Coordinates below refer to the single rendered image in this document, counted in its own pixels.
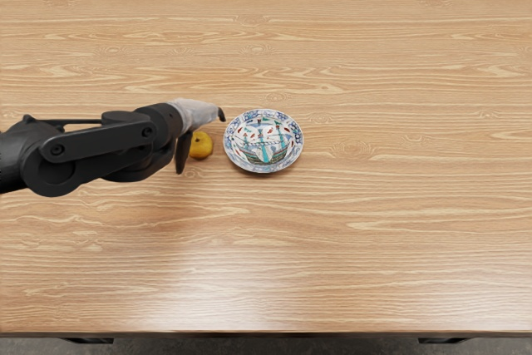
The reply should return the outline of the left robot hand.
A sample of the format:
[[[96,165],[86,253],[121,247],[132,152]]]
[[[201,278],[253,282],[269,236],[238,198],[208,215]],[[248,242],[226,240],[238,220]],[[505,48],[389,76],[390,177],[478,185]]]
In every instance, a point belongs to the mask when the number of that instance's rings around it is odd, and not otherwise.
[[[175,170],[180,175],[189,156],[194,131],[216,119],[225,122],[226,118],[219,106],[205,101],[176,98],[168,104],[177,110],[182,120],[175,147]]]

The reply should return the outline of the yellow round fruit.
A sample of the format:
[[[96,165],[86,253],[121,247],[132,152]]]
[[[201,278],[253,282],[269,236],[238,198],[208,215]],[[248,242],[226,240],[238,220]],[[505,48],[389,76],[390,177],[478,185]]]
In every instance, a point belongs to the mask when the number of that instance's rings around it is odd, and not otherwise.
[[[214,149],[211,136],[204,131],[195,131],[190,143],[189,157],[195,160],[208,158]]]

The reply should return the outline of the patterned ceramic plate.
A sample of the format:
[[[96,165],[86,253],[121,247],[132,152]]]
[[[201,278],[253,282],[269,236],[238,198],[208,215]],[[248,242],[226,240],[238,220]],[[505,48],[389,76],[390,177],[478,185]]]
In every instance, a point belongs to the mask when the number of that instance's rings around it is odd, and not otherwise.
[[[226,127],[224,151],[242,170],[269,174],[292,165],[303,151],[303,131],[289,115],[253,109],[236,116]]]

